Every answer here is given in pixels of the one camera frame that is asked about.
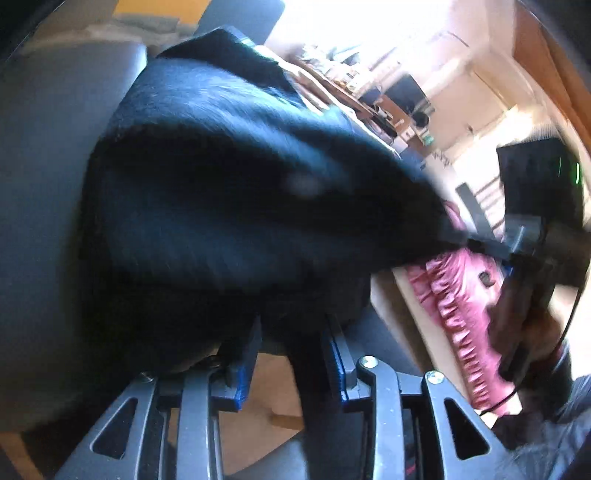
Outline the person's right forearm dark sleeve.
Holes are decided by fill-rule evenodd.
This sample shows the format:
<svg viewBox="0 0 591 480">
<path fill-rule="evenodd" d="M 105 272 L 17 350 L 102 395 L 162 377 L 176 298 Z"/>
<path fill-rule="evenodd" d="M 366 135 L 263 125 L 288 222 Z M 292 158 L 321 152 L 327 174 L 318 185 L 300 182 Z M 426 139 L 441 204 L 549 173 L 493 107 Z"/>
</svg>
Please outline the person's right forearm dark sleeve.
<svg viewBox="0 0 591 480">
<path fill-rule="evenodd" d="M 572 377 L 564 346 L 533 363 L 519 392 L 522 411 L 499 418 L 493 432 L 508 450 L 496 479 L 590 477 L 590 377 Z"/>
</svg>

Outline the person's right hand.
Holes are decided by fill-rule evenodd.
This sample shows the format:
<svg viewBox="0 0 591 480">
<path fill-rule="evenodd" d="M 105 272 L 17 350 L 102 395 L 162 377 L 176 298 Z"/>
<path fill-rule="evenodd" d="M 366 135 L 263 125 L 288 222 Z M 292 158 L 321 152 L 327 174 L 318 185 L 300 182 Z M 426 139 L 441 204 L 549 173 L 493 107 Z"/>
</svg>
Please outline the person's right hand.
<svg viewBox="0 0 591 480">
<path fill-rule="evenodd" d="M 520 346 L 532 362 L 548 358 L 557 348 L 562 335 L 561 323 L 549 310 L 534 307 L 526 316 L 518 315 L 512 307 L 498 303 L 488 309 L 489 340 L 500 355 L 503 367 L 508 367 L 517 356 Z"/>
</svg>

